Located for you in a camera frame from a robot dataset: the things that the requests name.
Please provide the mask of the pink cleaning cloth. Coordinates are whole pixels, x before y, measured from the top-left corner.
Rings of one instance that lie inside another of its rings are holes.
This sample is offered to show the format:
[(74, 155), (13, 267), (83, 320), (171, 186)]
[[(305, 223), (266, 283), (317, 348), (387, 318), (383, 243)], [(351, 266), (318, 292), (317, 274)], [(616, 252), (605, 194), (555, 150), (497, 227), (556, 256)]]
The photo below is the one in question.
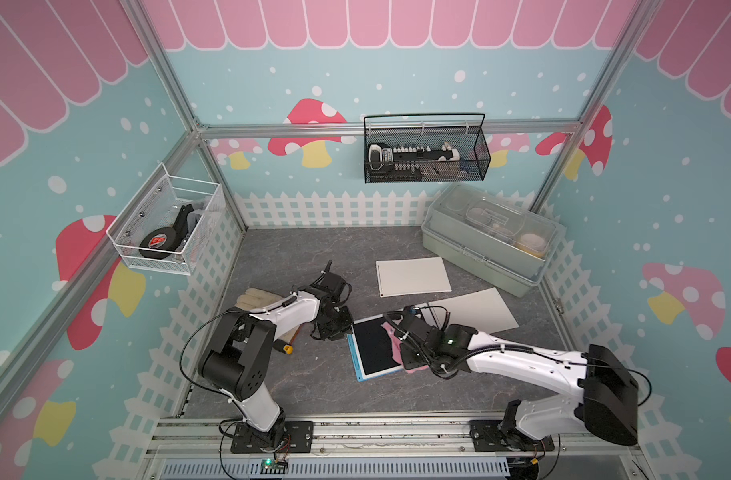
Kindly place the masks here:
[(387, 322), (381, 324), (381, 328), (387, 332), (387, 338), (391, 344), (391, 357), (406, 372), (413, 373), (415, 371), (427, 370), (427, 362), (407, 344), (402, 342), (395, 334), (395, 328), (391, 327)]

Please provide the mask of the blue framed drawing tablet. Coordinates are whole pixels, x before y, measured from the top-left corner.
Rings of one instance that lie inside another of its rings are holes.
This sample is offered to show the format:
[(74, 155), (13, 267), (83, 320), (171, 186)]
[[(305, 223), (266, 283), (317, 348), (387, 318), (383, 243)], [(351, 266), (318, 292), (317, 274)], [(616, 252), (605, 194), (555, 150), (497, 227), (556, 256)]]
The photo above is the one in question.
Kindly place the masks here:
[(395, 345), (395, 338), (383, 316), (356, 320), (347, 335), (347, 342), (358, 382), (403, 370), (399, 345)]

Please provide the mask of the white drawing tablet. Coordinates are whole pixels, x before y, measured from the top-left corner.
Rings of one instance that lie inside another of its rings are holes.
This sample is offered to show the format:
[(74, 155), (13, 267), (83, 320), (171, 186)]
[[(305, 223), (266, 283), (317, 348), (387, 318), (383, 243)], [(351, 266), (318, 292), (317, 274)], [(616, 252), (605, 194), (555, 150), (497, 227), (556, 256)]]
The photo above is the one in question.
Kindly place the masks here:
[(439, 326), (445, 322), (445, 312), (449, 312), (449, 325), (469, 326), (488, 334), (519, 327), (497, 288), (431, 301), (421, 307), (429, 308), (427, 322)]
[(377, 261), (381, 297), (451, 292), (443, 258)]

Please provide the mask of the white drawing tablet front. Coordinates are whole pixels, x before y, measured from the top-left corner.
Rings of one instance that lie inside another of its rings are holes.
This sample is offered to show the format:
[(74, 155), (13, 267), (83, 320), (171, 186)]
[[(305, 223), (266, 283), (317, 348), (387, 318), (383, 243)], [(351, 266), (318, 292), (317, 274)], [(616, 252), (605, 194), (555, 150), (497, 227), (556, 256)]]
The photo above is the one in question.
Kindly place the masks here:
[(443, 258), (377, 261), (381, 297), (451, 292)]

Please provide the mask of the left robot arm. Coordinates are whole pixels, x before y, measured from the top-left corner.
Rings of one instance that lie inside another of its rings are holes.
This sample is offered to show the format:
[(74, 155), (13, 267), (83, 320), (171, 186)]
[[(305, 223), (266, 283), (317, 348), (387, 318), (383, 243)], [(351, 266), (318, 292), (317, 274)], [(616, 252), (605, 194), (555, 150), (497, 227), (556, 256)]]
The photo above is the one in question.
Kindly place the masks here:
[(265, 451), (287, 444), (285, 414), (265, 386), (271, 353), (279, 341), (303, 324), (312, 325), (315, 340), (339, 340), (351, 332), (353, 318), (346, 302), (351, 285), (323, 271), (311, 284), (261, 307), (233, 307), (219, 320), (198, 360), (197, 373), (234, 403), (242, 415), (237, 442)]

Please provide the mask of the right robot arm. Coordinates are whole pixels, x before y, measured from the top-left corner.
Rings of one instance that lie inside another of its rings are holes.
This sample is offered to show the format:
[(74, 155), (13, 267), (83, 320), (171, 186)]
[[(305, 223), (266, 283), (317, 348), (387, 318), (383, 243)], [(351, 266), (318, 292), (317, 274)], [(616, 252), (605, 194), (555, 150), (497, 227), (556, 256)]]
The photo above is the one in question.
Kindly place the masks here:
[(585, 352), (559, 351), (511, 342), (471, 326), (431, 325), (423, 309), (407, 307), (383, 314), (401, 346), (407, 366), (427, 367), (443, 380), (461, 372), (513, 378), (551, 391), (541, 400), (511, 400), (503, 419), (481, 431), (505, 449), (547, 449), (563, 433), (589, 433), (620, 446), (635, 446), (639, 382), (601, 345)]

